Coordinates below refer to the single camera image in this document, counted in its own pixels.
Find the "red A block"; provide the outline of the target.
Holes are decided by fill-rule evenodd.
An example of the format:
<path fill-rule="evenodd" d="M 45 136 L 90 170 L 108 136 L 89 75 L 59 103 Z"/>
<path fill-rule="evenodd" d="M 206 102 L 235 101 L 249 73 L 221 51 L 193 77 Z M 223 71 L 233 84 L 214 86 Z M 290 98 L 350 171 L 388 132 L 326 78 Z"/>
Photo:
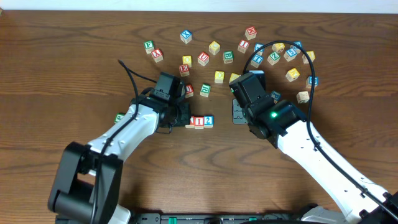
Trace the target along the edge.
<path fill-rule="evenodd" d="M 195 117 L 190 117 L 190 123 L 185 126 L 186 128 L 194 128 L 195 127 Z"/>

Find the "blue 2 block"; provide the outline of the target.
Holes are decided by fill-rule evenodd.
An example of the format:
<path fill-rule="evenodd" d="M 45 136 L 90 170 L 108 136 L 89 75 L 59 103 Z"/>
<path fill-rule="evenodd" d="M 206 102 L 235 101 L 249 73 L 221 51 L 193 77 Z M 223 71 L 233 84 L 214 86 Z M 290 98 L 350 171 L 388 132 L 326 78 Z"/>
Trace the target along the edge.
<path fill-rule="evenodd" d="M 214 125 L 214 117 L 213 116 L 204 116 L 204 127 L 212 128 Z"/>

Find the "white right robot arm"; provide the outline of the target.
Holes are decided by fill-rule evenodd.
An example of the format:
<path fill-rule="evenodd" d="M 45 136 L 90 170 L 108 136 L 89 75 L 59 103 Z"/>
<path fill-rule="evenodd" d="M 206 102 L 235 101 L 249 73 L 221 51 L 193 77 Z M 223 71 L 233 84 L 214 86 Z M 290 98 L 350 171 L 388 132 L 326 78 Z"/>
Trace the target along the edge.
<path fill-rule="evenodd" d="M 272 98 L 233 100 L 233 115 L 259 139 L 300 164 L 335 201 L 339 211 L 315 206 L 298 217 L 312 223 L 397 223 L 397 195 L 375 184 L 328 144 L 294 104 Z"/>

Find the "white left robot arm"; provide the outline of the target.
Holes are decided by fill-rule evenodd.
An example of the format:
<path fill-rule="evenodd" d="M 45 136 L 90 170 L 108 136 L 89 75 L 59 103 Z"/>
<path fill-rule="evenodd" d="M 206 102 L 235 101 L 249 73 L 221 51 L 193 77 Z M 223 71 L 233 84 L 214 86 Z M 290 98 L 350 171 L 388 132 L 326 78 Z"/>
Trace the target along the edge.
<path fill-rule="evenodd" d="M 85 145 L 71 142 L 58 165 L 48 209 L 77 223 L 128 223 L 131 211 L 118 204 L 124 162 L 159 127 L 189 123 L 184 98 L 155 90 L 139 95 L 103 135 Z"/>

